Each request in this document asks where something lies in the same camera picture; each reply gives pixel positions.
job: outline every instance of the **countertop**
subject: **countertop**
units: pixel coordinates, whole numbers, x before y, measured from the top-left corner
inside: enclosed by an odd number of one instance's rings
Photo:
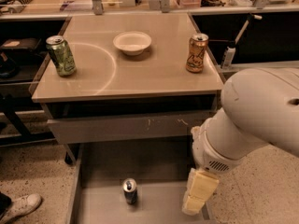
[[[126,31],[150,35],[150,47],[139,56],[123,54],[113,38]],[[50,61],[32,99],[52,103],[215,93],[223,83],[207,53],[202,73],[185,69],[195,32],[186,13],[75,16],[64,38],[78,71],[59,77]]]

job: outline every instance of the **terrazzo floor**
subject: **terrazzo floor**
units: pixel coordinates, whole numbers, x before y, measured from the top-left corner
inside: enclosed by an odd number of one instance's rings
[[[48,129],[41,113],[21,117],[30,129]],[[7,133],[14,133],[9,125],[0,137]],[[32,192],[43,197],[34,213],[11,223],[65,223],[75,167],[65,164],[64,155],[63,146],[55,141],[0,148],[0,191],[12,198]],[[209,206],[220,223],[297,224],[298,183],[299,159],[275,147],[263,147],[221,175]]]

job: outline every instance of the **shoe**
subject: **shoe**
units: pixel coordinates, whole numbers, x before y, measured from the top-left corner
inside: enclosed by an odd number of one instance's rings
[[[41,196],[37,193],[13,200],[5,213],[0,216],[0,224],[8,223],[15,217],[25,216],[35,211],[41,204]]]

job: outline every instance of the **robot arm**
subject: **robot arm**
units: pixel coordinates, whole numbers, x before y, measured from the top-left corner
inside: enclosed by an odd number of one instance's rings
[[[216,174],[251,151],[274,145],[299,157],[299,69],[246,69],[224,85],[222,109],[192,128],[196,170],[189,174],[182,211],[199,213],[217,188]]]

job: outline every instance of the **silver can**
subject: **silver can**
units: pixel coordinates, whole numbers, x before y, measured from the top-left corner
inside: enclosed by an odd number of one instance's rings
[[[189,40],[189,55],[186,69],[190,72],[199,73],[204,69],[204,57],[208,44],[206,34],[194,34]]]
[[[54,35],[46,40],[50,58],[55,64],[59,76],[72,75],[77,69],[74,57],[67,41],[61,35]]]
[[[125,197],[125,201],[129,204],[136,203],[138,199],[137,184],[132,178],[127,178],[122,183],[122,189]]]

